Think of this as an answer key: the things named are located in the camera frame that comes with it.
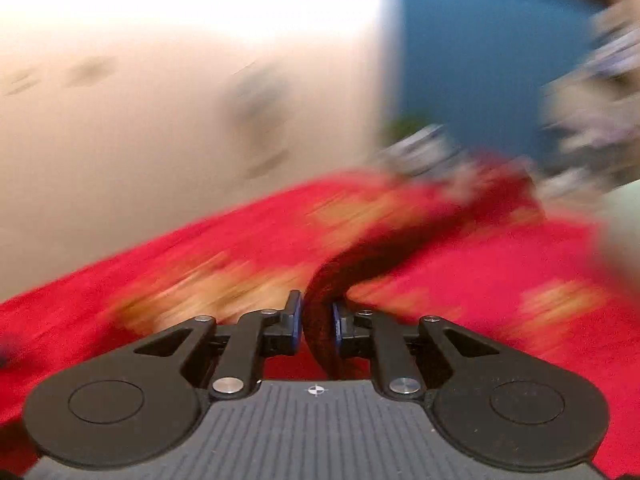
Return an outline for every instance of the blue panel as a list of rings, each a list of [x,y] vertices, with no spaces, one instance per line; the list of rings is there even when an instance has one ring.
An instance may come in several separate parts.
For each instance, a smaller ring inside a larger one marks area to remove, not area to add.
[[[403,0],[401,112],[426,112],[465,146],[540,158],[543,86],[592,47],[585,0]]]

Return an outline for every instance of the white wall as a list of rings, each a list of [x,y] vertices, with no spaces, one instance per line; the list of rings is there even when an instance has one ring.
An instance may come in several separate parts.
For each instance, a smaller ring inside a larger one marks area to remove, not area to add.
[[[366,160],[380,5],[0,0],[0,299]],[[250,178],[263,150],[230,96],[262,64],[287,83],[287,156]]]

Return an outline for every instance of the dark red cloth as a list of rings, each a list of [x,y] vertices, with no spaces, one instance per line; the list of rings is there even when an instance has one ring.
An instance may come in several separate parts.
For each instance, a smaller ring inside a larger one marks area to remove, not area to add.
[[[0,333],[17,345],[13,360],[0,369],[0,423],[16,421],[28,391],[49,374],[140,336],[118,327],[114,304],[159,286],[159,277],[176,268],[224,254],[230,266],[242,264],[239,274],[222,269],[228,280],[244,279],[242,272],[251,279],[295,271],[311,304],[315,293],[306,284],[314,272],[367,230],[397,227],[393,212],[415,209],[431,212],[432,219],[450,218],[451,207],[429,186],[398,189],[370,173],[332,176],[13,298],[0,305]],[[599,264],[597,225],[545,220],[527,196],[502,196],[486,208],[437,241],[423,246],[419,240],[420,250],[407,262],[352,287],[350,297],[404,320],[443,316],[585,376],[603,391],[611,410],[596,464],[611,477],[640,472],[640,319],[635,298]],[[266,375],[325,377],[307,347],[296,357],[268,360]],[[18,436],[0,442],[0,468],[20,472],[33,458]]]

